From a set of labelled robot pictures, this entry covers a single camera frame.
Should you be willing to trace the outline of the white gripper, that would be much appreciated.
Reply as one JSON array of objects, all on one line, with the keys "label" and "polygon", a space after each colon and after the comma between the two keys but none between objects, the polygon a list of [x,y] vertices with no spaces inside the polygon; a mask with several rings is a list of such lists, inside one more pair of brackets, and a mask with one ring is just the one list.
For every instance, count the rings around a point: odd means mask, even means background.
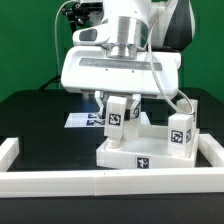
[{"label": "white gripper", "polygon": [[144,98],[162,99],[154,80],[151,65],[170,99],[178,90],[178,70],[181,55],[177,52],[138,52],[135,60],[108,58],[100,46],[76,46],[66,55],[61,83],[68,92],[95,92],[98,115],[106,117],[104,93],[132,95],[130,118],[140,115],[141,95]]}]

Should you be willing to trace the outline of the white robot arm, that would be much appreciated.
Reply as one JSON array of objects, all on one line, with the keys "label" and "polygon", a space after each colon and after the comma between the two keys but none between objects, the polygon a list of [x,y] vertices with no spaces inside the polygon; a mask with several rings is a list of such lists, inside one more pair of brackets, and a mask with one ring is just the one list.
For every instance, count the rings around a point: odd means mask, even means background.
[{"label": "white robot arm", "polygon": [[73,33],[61,76],[69,92],[164,99],[180,93],[180,51],[194,35],[189,0],[90,0],[93,26]]}]

